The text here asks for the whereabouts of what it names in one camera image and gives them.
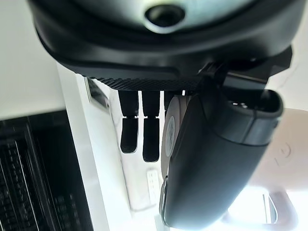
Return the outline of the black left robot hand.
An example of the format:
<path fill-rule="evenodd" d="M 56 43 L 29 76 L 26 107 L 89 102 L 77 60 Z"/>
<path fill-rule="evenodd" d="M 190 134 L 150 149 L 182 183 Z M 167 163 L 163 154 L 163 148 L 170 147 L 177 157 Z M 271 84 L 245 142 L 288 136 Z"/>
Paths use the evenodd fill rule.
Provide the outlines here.
<path fill-rule="evenodd" d="M 44 49 L 117 90 L 122 152 L 161 160 L 159 213 L 171 228 L 221 218 L 283 114 L 265 88 L 290 67 L 304 0 L 30 0 Z"/>

